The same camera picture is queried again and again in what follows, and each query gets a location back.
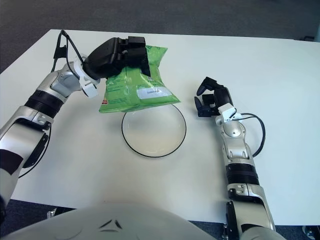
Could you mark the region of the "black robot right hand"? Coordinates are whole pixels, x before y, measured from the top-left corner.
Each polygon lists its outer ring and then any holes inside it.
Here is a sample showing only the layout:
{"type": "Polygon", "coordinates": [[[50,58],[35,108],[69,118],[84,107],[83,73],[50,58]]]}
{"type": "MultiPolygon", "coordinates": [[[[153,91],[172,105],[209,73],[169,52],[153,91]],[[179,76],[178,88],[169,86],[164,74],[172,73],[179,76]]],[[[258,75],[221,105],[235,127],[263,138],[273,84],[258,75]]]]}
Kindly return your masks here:
{"type": "Polygon", "coordinates": [[[206,77],[196,91],[194,103],[199,117],[219,116],[218,108],[233,101],[229,90],[210,77],[206,77]]]}

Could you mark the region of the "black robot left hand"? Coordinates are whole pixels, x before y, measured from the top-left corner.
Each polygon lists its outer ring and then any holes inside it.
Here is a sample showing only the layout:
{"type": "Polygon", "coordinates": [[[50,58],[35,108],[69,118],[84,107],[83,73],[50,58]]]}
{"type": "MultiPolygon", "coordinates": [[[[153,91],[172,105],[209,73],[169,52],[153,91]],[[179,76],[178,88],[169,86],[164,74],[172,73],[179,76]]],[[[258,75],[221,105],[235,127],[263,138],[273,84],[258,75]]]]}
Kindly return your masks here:
{"type": "Polygon", "coordinates": [[[95,80],[117,76],[125,67],[138,68],[144,75],[151,75],[144,37],[110,38],[86,57],[82,65],[95,80]]]}

